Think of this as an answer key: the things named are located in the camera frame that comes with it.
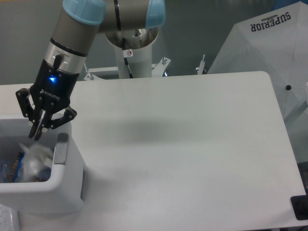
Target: table surface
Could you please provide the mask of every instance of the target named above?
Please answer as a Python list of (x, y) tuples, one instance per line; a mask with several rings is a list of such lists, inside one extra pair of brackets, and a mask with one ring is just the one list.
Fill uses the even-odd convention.
[[(21, 113), (0, 86), (0, 113)], [(78, 82), (85, 207), (21, 214), (25, 231), (241, 231), (307, 225), (305, 194), (264, 72)]]

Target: gray floor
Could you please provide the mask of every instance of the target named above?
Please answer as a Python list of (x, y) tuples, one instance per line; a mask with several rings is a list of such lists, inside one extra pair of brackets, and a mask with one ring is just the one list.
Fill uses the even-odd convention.
[[(172, 60), (170, 75), (192, 75), (206, 54), (210, 67), (233, 24), (267, 13), (274, 0), (166, 0), (167, 21), (153, 62)], [(0, 1), (0, 85), (34, 82), (62, 0)], [(115, 66), (105, 35), (95, 38), (89, 68)]]

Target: warning sticker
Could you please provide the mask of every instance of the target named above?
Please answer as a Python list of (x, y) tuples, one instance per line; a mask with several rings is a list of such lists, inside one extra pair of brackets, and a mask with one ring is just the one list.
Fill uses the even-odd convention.
[(124, 58), (132, 57), (133, 56), (133, 50), (130, 49), (130, 50), (123, 51), (123, 56), (124, 56)]

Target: white bin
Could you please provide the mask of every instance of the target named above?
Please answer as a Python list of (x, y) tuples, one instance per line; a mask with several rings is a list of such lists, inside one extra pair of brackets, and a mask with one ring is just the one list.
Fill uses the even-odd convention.
[[(18, 143), (28, 138), (28, 120), (18, 115), (0, 115), (0, 158), (16, 160), (22, 152)], [(51, 177), (46, 182), (2, 183), (0, 204), (27, 213), (67, 213), (82, 209), (87, 167), (71, 136), (71, 124), (44, 132), (38, 141), (54, 150)]]

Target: light blue joint cap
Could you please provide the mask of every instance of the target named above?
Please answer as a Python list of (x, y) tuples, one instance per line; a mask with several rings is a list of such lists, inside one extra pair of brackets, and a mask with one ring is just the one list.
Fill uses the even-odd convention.
[(150, 0), (148, 13), (145, 20), (145, 29), (159, 27), (165, 24), (165, 0)]
[(103, 22), (106, 3), (103, 0), (63, 0), (63, 9), (81, 23), (98, 25)]

